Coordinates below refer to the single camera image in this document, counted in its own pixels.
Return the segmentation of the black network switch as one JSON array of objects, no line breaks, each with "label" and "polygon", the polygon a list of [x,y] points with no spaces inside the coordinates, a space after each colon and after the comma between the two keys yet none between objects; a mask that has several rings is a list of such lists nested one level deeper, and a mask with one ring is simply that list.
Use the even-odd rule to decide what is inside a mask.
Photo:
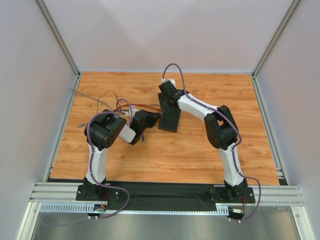
[{"label": "black network switch", "polygon": [[181,110],[170,110],[169,113],[162,113],[158,129],[162,131],[176,133],[178,130]]}]

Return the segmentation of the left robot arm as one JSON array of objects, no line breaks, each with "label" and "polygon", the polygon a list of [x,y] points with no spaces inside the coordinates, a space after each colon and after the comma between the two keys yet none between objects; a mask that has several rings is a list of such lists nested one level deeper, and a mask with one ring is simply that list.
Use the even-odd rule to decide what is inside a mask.
[{"label": "left robot arm", "polygon": [[88,170],[83,184],[78,187],[76,200],[101,201],[107,196],[105,166],[109,148],[117,138],[135,145],[147,128],[153,128],[161,117],[159,112],[137,110],[130,123],[105,109],[97,113],[84,129],[89,147]]}]

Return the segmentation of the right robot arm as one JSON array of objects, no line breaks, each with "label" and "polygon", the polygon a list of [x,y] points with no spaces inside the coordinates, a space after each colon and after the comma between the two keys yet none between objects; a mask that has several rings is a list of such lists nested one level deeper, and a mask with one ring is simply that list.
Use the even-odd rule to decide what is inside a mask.
[{"label": "right robot arm", "polygon": [[209,143],[218,150],[224,168],[224,191],[230,199],[248,186],[243,176],[237,150],[238,127],[230,109],[206,104],[189,92],[177,89],[171,81],[159,85],[158,99],[162,116],[158,128],[175,133],[181,112],[187,112],[204,122]]}]

